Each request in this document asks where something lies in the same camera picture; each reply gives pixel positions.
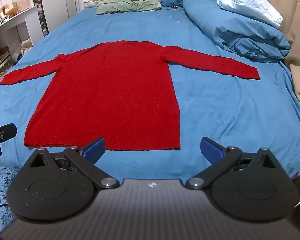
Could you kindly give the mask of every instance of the red sweater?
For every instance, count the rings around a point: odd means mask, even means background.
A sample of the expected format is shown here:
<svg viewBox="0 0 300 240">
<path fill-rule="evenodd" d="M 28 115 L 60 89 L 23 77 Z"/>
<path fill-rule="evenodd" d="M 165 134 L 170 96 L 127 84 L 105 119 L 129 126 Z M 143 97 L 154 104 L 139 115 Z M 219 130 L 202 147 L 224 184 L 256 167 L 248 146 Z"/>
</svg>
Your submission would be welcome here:
<svg viewBox="0 0 300 240">
<path fill-rule="evenodd" d="M 117 41 L 15 70 L 0 85 L 55 72 L 26 128 L 25 146 L 83 146 L 101 136 L 112 150 L 178 149 L 179 106 L 168 62 L 260 79 L 256 68 L 231 58 Z"/>
</svg>

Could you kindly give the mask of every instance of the sweater sleeve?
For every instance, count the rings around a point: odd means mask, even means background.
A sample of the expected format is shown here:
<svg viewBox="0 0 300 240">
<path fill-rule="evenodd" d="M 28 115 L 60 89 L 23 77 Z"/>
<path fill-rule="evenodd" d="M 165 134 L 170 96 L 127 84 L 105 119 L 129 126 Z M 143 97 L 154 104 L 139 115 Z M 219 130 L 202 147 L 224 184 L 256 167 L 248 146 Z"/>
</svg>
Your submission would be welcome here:
<svg viewBox="0 0 300 240">
<path fill-rule="evenodd" d="M 3 77 L 0 85 L 12 85 L 26 80 L 50 75 L 65 65 L 66 60 L 67 55 L 59 54 L 53 60 L 38 63 L 23 69 L 14 70 Z"/>
<path fill-rule="evenodd" d="M 189 49 L 182 49 L 178 46 L 163 47 L 160 56 L 165 62 L 174 62 L 188 68 L 210 70 L 225 75 L 260 80 L 257 68 L 232 58 L 211 56 Z"/>
</svg>

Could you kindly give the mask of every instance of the green pillow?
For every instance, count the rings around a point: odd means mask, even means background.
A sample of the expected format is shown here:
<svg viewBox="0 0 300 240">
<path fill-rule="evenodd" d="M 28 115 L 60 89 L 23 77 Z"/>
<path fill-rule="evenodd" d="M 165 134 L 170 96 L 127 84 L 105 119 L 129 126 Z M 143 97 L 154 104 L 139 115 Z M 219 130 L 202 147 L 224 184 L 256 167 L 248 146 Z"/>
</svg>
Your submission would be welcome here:
<svg viewBox="0 0 300 240">
<path fill-rule="evenodd" d="M 105 0 L 99 3 L 96 15 L 116 12 L 155 11 L 160 8 L 159 0 Z"/>
</svg>

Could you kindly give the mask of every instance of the gray striped surface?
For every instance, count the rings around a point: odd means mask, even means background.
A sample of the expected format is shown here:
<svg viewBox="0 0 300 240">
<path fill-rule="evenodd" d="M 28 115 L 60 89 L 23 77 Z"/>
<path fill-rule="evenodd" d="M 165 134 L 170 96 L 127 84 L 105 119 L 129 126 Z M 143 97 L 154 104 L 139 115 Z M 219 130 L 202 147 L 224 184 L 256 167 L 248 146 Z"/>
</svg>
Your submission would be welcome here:
<svg viewBox="0 0 300 240">
<path fill-rule="evenodd" d="M 299 240 L 287 220 L 250 224 L 231 219 L 206 194 L 185 189 L 179 180 L 126 179 L 101 191 L 74 218 L 54 224 L 16 220 L 4 240 Z"/>
</svg>

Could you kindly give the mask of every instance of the light blue blanket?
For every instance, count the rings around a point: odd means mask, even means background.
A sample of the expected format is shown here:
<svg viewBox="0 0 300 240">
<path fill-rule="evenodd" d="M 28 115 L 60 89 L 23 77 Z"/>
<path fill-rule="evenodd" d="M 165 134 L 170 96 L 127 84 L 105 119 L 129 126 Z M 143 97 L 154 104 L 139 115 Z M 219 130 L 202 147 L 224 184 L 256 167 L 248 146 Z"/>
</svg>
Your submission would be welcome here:
<svg viewBox="0 0 300 240">
<path fill-rule="evenodd" d="M 291 48 L 276 28 L 221 9 L 217 0 L 185 0 L 187 15 L 221 49 L 259 62 L 278 62 Z"/>
<path fill-rule="evenodd" d="M 251 62 L 220 49 L 189 20 L 183 8 L 100 16 L 95 11 L 95 8 L 85 9 L 44 37 L 12 70 L 97 43 L 127 40 L 177 45 L 231 57 L 258 68 L 261 78 L 245 80 L 170 65 L 180 107 L 181 150 L 106 151 L 96 166 L 120 181 L 124 178 L 185 181 L 210 165 L 200 152 L 200 140 L 208 136 L 221 145 L 235 145 L 246 152 L 268 147 L 290 176 L 300 171 L 300 103 L 293 93 L 290 72 L 283 64 Z M 18 128 L 17 136 L 2 144 L 0 165 L 21 167 L 34 151 L 23 145 L 24 134 L 52 77 L 53 74 L 0 86 L 0 126 L 13 122 Z"/>
</svg>

